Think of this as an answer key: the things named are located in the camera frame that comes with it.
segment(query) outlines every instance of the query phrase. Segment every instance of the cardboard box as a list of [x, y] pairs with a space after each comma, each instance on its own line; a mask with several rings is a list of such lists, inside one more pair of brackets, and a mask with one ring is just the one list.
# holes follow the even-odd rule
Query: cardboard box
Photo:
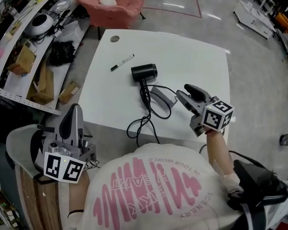
[[16, 47], [7, 61], [8, 70], [16, 75], [29, 73], [35, 60], [35, 55], [26, 46]]
[[76, 82], [71, 81], [67, 88], [64, 89], [59, 95], [59, 100], [66, 104], [78, 92], [79, 89], [80, 86]]
[[38, 92], [36, 92], [33, 84], [31, 84], [27, 99], [41, 105], [45, 105], [54, 100], [53, 72], [48, 67], [46, 67], [45, 61], [41, 63], [37, 88]]

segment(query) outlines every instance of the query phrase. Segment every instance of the white table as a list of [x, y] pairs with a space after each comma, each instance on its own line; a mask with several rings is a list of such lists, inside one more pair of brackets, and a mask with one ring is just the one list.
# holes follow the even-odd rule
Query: white table
[[[115, 35], [120, 39], [112, 43], [110, 38]], [[110, 71], [111, 67], [131, 54], [135, 55], [133, 59], [113, 72]], [[158, 77], [149, 83], [158, 82], [174, 91], [184, 90], [184, 84], [190, 83], [212, 96], [216, 95], [221, 100], [230, 102], [224, 49], [166, 33], [106, 30], [92, 60], [79, 100], [86, 131], [90, 130], [97, 140], [103, 139], [102, 146], [106, 146], [108, 142], [112, 142], [112, 146], [135, 144], [135, 139], [127, 137], [126, 129], [131, 121], [147, 115], [147, 110], [140, 99], [139, 84], [132, 80], [131, 67], [149, 63], [156, 64], [158, 70]], [[152, 107], [160, 115], [166, 114], [153, 104]], [[162, 120], [152, 115], [152, 121], [160, 138], [174, 139], [178, 144], [186, 144], [187, 141], [206, 142], [205, 134], [197, 138], [189, 127], [191, 116], [192, 113], [178, 102], [172, 108], [169, 119]], [[96, 127], [89, 127], [91, 124], [103, 127], [98, 130]], [[134, 125], [131, 131], [136, 131], [137, 128], [138, 125]], [[139, 143], [146, 143], [146, 138], [156, 142], [152, 135], [151, 126], [146, 125], [142, 128]], [[224, 138], [227, 141], [228, 128]], [[172, 143], [174, 140], [160, 142]]]
[[258, 10], [253, 8], [251, 3], [245, 3], [240, 0], [234, 10], [234, 13], [236, 14], [239, 22], [253, 29], [266, 39], [268, 39], [273, 32], [275, 32], [275, 28], [270, 20]]

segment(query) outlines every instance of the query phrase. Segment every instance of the gray floor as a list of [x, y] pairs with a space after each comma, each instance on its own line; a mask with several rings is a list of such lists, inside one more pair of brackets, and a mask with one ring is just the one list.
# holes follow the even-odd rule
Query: gray floor
[[[198, 0], [200, 12], [196, 0], [145, 0], [145, 7], [155, 9], [143, 9], [147, 19], [139, 17], [131, 29], [176, 34], [226, 49], [231, 104], [236, 108], [229, 129], [230, 149], [276, 172], [288, 172], [288, 147], [278, 144], [279, 136], [288, 133], [288, 62], [282, 61], [284, 51], [277, 39], [265, 40], [248, 28], [237, 26], [233, 10], [238, 1]], [[97, 46], [97, 29], [91, 27], [77, 51], [66, 82], [75, 80], [83, 85]], [[71, 103], [77, 102], [79, 95], [80, 91]], [[103, 162], [110, 159], [110, 154], [102, 158]], [[67, 205], [65, 190], [68, 188], [62, 185], [61, 189], [64, 218], [68, 209], [62, 205]]]

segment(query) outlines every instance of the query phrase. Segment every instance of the pink graphic print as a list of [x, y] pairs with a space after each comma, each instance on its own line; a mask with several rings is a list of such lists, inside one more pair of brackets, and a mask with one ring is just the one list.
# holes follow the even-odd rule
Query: pink graphic print
[[[195, 177], [189, 177], [184, 172], [180, 174], [176, 168], [172, 167], [169, 176], [174, 179], [174, 183], [170, 183], [168, 175], [166, 175], [160, 163], [149, 163], [150, 166], [147, 169], [150, 169], [154, 178], [148, 177], [142, 159], [133, 158], [132, 165], [125, 163], [123, 169], [118, 167], [117, 174], [112, 173], [110, 189], [107, 184], [102, 185], [102, 198], [97, 197], [93, 207], [93, 216], [97, 217], [99, 225], [104, 224], [108, 228], [111, 221], [114, 229], [120, 230], [120, 221], [129, 222], [131, 219], [137, 218], [139, 212], [136, 212], [136, 205], [138, 205], [141, 213], [152, 210], [156, 214], [160, 213], [162, 202], [157, 199], [152, 181], [157, 184], [163, 205], [169, 215], [173, 214], [173, 207], [181, 208], [183, 199], [190, 206], [195, 204], [195, 197], [198, 196], [198, 191], [202, 188]], [[164, 182], [163, 184], [166, 185], [170, 195], [166, 194], [161, 182]], [[188, 195], [187, 189], [192, 191], [191, 196]], [[174, 201], [174, 206], [170, 205], [169, 198]], [[120, 219], [119, 210], [123, 215], [123, 219]]]

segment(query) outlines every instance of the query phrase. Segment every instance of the white pillow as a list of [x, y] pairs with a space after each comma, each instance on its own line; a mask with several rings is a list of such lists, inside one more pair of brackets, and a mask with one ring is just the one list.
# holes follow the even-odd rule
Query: white pillow
[[116, 6], [117, 5], [115, 0], [100, 0], [99, 2], [101, 4], [107, 5], [107, 6]]

